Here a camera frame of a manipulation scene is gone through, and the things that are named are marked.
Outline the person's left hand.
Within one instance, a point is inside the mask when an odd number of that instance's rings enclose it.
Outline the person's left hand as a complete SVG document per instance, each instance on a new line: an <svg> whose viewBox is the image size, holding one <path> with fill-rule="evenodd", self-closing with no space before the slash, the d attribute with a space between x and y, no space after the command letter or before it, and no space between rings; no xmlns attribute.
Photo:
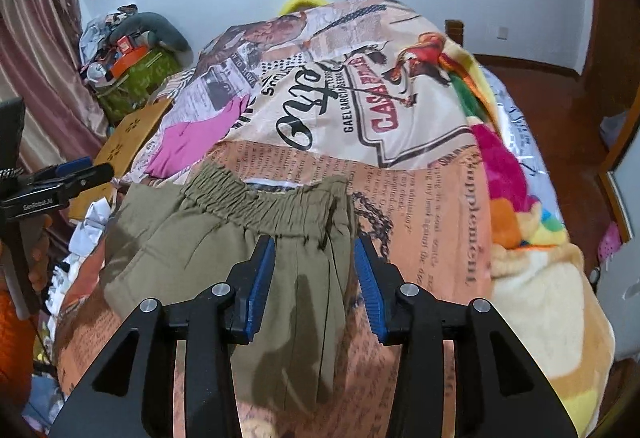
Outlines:
<svg viewBox="0 0 640 438"><path fill-rule="evenodd" d="M29 269L29 281L36 293L41 292L48 283L49 265L49 233L52 219L49 215L43 217L40 238L32 249L32 265Z"/></svg>

